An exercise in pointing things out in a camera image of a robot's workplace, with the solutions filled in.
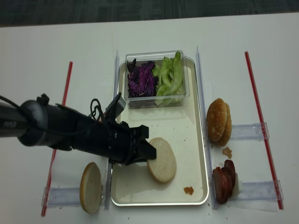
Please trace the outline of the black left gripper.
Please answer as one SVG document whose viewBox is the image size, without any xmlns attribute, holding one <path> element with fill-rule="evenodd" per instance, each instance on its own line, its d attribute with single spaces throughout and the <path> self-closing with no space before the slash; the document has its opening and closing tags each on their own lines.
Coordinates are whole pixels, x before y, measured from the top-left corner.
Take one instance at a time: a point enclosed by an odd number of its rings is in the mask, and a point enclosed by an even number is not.
<svg viewBox="0 0 299 224">
<path fill-rule="evenodd" d="M 110 114 L 96 124 L 88 118 L 80 119 L 77 128 L 85 131 L 71 138 L 73 149 L 107 157 L 112 163 L 124 165 L 157 158 L 156 149 L 145 140 L 149 137 L 147 126 L 130 128 L 126 122 L 118 124 L 115 116 Z"/>
</svg>

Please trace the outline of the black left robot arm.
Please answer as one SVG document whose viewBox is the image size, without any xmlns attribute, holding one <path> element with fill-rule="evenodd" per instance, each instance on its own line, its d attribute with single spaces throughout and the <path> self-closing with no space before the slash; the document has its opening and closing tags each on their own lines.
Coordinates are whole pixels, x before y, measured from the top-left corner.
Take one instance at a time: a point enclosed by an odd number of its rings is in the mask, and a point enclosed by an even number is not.
<svg viewBox="0 0 299 224">
<path fill-rule="evenodd" d="M 52 149 L 73 149 L 103 156 L 110 163 L 130 165 L 155 159 L 156 149 L 147 142 L 149 128 L 129 127 L 117 123 L 125 101 L 118 94 L 105 112 L 93 99 L 90 115 L 86 116 L 63 105 L 49 105 L 49 97 L 42 94 L 21 106 L 1 97 L 0 136 L 16 137 L 25 146 L 48 146 Z"/>
</svg>

